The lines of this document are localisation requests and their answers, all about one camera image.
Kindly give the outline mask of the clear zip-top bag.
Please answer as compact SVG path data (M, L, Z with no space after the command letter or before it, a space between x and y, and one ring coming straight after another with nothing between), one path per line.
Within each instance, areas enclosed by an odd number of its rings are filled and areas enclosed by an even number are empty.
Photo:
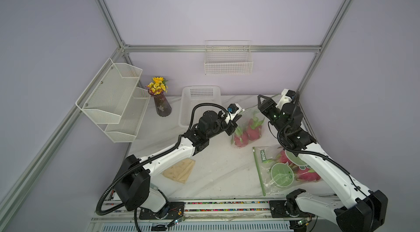
M308 183L296 181L293 170L288 165L277 161L277 155L281 150L284 149L277 146L253 147L254 161L264 196L281 195Z
M245 109L240 115L242 117L236 122L237 128L231 137L231 145L236 148L244 148L260 139L265 122L265 117L257 106Z

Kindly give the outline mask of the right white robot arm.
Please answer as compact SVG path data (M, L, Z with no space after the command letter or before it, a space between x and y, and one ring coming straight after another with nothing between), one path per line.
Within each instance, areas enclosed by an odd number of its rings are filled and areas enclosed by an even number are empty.
M309 165L340 200L331 201L296 189L286 197L288 214L310 213L336 224L343 232L375 231L385 223L388 198L380 190L373 191L353 178L301 127L299 97L299 93L291 90L279 102L258 95L258 109L276 129L281 147Z

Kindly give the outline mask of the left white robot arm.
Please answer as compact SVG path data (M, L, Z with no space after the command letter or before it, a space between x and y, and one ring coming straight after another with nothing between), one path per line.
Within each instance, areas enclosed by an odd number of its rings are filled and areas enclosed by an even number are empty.
M141 207L160 217L166 216L170 203L163 192L152 188L152 178L202 152L211 138L222 132L230 136L238 127L237 121L243 112L239 104L231 104L228 108L209 105L220 112L205 111L197 123L191 120L187 131L180 134L172 146L150 156L125 158L113 182L100 196L95 213L104 216L122 207L128 211Z

